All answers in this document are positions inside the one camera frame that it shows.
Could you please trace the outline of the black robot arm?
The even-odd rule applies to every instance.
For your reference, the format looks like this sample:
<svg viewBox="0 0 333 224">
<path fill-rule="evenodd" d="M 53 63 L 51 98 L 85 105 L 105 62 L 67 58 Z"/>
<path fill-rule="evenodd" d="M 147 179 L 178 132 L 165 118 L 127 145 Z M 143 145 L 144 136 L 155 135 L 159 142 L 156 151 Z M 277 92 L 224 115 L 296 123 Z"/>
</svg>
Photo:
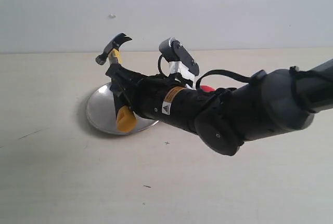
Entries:
<svg viewBox="0 0 333 224">
<path fill-rule="evenodd" d="M 332 108 L 332 61 L 310 70 L 263 70 L 246 77 L 228 70 L 209 75 L 244 85 L 205 92 L 160 75 L 146 76 L 112 64 L 112 91 L 142 118 L 195 134 L 213 151 L 232 156 L 246 141 L 303 130 L 316 113 Z"/>
</svg>

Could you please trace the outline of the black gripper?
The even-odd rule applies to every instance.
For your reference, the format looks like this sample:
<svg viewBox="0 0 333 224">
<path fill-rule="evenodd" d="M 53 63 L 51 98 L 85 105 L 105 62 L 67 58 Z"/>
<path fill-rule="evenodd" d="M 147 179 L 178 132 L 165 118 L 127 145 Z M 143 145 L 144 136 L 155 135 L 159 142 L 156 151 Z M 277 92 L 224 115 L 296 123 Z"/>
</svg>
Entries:
<svg viewBox="0 0 333 224">
<path fill-rule="evenodd" d="M 111 78 L 110 90 L 116 110 L 123 106 L 147 119 L 182 130 L 195 130 L 198 91 L 171 78 L 147 76 L 112 63 L 105 75 Z"/>
</svg>

